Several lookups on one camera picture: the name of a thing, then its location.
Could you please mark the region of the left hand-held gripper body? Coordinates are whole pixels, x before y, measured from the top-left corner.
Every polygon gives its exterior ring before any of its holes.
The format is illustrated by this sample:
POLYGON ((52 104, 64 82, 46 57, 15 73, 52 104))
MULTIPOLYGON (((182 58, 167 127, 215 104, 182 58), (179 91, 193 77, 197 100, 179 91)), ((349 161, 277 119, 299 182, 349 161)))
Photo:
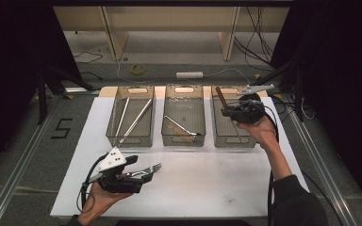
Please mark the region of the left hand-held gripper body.
POLYGON ((117 147, 108 152, 98 163, 98 173, 89 179, 89 183, 97 182, 100 187, 111 193, 139 193, 143 181, 138 178, 122 178, 126 167, 126 157, 117 147))

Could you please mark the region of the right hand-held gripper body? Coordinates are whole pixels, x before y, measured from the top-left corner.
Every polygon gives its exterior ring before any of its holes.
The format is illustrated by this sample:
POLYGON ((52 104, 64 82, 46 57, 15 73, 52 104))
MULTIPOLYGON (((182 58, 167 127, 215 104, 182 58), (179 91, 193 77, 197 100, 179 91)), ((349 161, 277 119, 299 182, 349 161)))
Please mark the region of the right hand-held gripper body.
POLYGON ((233 121, 241 123, 256 123, 266 115, 265 106, 258 93, 273 89, 274 85, 249 86, 238 92, 239 104, 233 107, 233 121))

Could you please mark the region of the wooden-handled fork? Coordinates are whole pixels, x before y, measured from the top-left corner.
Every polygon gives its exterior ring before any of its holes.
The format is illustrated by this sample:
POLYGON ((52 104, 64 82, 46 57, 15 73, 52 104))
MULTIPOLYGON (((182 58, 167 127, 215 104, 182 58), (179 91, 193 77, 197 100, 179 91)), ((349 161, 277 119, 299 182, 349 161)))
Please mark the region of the wooden-handled fork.
POLYGON ((154 172, 160 170, 161 166, 162 166, 161 163, 158 163, 158 164, 155 164, 155 165, 153 165, 151 167, 148 167, 146 169, 123 173, 121 176, 122 176, 122 178, 131 178, 131 177, 135 177, 135 176, 138 176, 138 175, 148 175, 148 174, 151 174, 151 173, 154 173, 154 172))

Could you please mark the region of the grey transparent plastic bin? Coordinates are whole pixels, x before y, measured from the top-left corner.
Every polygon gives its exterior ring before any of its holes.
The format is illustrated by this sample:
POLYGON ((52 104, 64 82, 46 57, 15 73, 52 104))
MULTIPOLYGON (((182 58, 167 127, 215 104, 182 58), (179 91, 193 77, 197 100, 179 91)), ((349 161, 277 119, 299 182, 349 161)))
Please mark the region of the grey transparent plastic bin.
POLYGON ((202 86, 166 86, 161 135, 165 146, 202 147, 204 145, 206 118, 202 86), (191 143, 173 142, 173 132, 168 127, 171 122, 164 118, 165 115, 168 115, 191 132, 201 133, 202 135, 192 136, 194 141, 191 143))
MULTIPOLYGON (((220 87, 220 90, 227 105, 236 106, 239 103, 239 92, 244 90, 244 86, 220 87)), ((256 141, 247 131, 238 129, 229 117, 222 114, 223 104, 215 87, 211 89, 211 107, 216 148, 246 149, 256 145, 256 141)))
POLYGON ((113 147, 151 147, 155 89, 147 87, 118 87, 113 103, 106 136, 113 147), (129 105, 119 135, 116 130, 126 98, 129 105))

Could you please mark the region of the metal spoon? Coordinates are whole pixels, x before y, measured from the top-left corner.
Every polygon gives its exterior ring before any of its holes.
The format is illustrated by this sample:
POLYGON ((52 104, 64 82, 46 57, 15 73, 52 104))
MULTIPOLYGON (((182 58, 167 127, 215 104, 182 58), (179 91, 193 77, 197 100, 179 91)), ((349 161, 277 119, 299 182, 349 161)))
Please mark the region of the metal spoon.
POLYGON ((195 132, 191 132, 190 130, 186 129, 184 126, 182 126, 181 124, 179 124, 177 121, 173 120, 171 117, 169 117, 168 115, 164 116, 165 119, 169 120, 171 123, 173 123, 174 125, 176 125, 178 128, 180 128, 182 131, 184 131, 185 133, 187 133, 190 136, 201 136, 201 133, 195 133, 195 132))

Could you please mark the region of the person's left hand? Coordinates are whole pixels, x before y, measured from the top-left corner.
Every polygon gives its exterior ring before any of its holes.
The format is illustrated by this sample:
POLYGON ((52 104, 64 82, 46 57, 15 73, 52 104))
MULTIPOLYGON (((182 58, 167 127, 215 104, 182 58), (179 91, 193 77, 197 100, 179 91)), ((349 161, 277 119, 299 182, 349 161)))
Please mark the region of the person's left hand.
POLYGON ((76 220, 81 226, 90 226, 112 205, 130 196, 132 193, 110 193, 103 190, 98 183, 93 183, 85 205, 76 220))

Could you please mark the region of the person's right hand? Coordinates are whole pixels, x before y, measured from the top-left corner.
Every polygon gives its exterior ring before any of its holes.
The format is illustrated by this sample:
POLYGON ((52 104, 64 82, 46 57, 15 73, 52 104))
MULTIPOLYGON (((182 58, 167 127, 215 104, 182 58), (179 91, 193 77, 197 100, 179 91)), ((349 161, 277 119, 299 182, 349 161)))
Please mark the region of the person's right hand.
POLYGON ((246 130, 265 151, 273 151, 279 147, 274 126, 267 117, 252 124, 237 122, 236 126, 246 130))

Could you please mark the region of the black metal stand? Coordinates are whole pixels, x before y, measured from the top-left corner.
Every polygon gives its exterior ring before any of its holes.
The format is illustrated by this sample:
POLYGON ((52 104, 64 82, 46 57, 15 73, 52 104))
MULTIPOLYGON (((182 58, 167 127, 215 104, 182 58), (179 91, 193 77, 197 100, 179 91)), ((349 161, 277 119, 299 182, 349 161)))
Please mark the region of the black metal stand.
POLYGON ((292 91, 294 93, 294 111, 300 121, 304 120, 302 103, 303 103, 303 73, 297 62, 292 60, 264 78, 254 82, 255 86, 264 85, 277 77, 281 77, 278 89, 281 91, 292 91))
POLYGON ((66 89, 62 85, 62 80, 70 80, 75 85, 87 91, 93 91, 95 88, 87 84, 81 77, 76 77, 57 67, 47 67, 37 73, 37 91, 39 97, 40 117, 39 124, 42 124, 47 117, 47 96, 46 89, 50 89, 54 95, 63 96, 66 89))

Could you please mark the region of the white power strip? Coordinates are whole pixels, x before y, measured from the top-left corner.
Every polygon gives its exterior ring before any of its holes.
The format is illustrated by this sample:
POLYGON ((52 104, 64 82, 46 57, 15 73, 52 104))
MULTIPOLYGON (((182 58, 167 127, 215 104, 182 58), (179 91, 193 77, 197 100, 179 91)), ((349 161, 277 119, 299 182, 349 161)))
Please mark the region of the white power strip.
POLYGON ((182 72, 175 74, 177 79, 201 79, 204 77, 202 72, 182 72))

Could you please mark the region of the white table mat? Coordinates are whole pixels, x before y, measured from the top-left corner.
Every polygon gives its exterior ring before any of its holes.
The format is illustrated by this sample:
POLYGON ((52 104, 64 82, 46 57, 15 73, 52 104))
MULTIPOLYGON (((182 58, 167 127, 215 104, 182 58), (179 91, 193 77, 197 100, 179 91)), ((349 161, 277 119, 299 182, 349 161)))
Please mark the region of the white table mat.
MULTIPOLYGON (((114 100, 96 98, 91 106, 73 159, 51 211, 54 218, 78 212, 76 197, 91 165, 111 150, 106 129, 114 100)), ((139 194, 116 203, 109 218, 187 219, 253 218, 267 215, 270 166, 265 152, 251 149, 218 149, 214 146, 212 106, 205 99, 206 137, 202 147, 165 147, 161 124, 164 104, 156 100, 154 144, 148 149, 123 149, 138 162, 127 171, 160 163, 161 169, 139 194)))

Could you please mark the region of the yellow tape roll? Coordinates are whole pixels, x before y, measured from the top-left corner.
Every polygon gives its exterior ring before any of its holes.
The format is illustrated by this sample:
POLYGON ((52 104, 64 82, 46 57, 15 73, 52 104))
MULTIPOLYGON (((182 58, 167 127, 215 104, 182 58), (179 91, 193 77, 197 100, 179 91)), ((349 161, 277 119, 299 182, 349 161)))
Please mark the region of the yellow tape roll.
POLYGON ((134 75, 141 75, 145 71, 146 71, 145 66, 141 64, 135 64, 130 68, 130 72, 134 75))

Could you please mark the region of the black curtain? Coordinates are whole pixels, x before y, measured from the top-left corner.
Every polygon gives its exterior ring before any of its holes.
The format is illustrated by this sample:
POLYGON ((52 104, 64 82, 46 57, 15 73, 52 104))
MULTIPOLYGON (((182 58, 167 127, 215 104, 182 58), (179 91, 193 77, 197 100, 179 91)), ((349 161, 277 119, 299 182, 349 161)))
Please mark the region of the black curtain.
POLYGON ((362 0, 292 0, 271 63, 309 37, 303 94, 362 190, 362 0))
POLYGON ((38 0, 0 0, 0 153, 41 76, 52 87, 81 77, 54 9, 38 0))

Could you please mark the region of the pale wooden shelf unit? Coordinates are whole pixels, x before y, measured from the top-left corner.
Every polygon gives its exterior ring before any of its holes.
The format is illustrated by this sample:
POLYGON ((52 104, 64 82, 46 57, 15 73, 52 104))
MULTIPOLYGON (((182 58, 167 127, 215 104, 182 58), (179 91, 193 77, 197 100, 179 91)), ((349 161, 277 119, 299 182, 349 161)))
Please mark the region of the pale wooden shelf unit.
POLYGON ((104 31, 113 59, 122 56, 130 31, 216 32, 222 57, 231 58, 235 34, 278 33, 288 7, 55 7, 64 31, 104 31))

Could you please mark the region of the short aluminium rail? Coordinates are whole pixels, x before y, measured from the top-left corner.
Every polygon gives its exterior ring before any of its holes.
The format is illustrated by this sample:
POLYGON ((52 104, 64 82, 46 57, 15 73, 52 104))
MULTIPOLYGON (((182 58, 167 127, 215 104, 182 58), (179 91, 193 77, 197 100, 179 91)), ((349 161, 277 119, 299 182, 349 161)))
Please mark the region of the short aluminium rail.
POLYGON ((99 95, 100 89, 85 89, 85 88, 65 88, 65 93, 67 94, 90 94, 90 95, 99 95))

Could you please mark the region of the aluminium floor rail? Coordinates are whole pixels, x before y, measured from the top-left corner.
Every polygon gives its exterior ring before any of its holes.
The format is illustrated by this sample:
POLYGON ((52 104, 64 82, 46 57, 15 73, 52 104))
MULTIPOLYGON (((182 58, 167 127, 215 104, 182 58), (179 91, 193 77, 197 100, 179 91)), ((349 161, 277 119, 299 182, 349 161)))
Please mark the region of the aluminium floor rail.
POLYGON ((51 99, 45 118, 36 125, 35 129, 33 130, 32 137, 27 142, 25 148, 22 150, 22 154, 16 161, 14 168, 10 171, 8 179, 0 188, 0 219, 4 215, 18 184, 21 182, 33 155, 40 145, 42 136, 45 133, 52 114, 54 113, 60 101, 60 96, 54 96, 51 99))
POLYGON ((315 145, 313 138, 309 135, 309 132, 300 118, 297 115, 297 110, 301 108, 300 105, 293 105, 294 109, 287 107, 288 115, 294 124, 297 133, 300 136, 304 144, 304 148, 314 166, 314 169, 321 181, 322 187, 314 182, 306 172, 302 170, 305 178, 307 178, 326 199, 327 203, 332 208, 334 214, 337 217, 337 221, 340 226, 358 226, 357 221, 351 211, 349 204, 343 198, 340 189, 337 187, 337 183, 331 175, 331 171, 326 167, 321 154, 315 145))

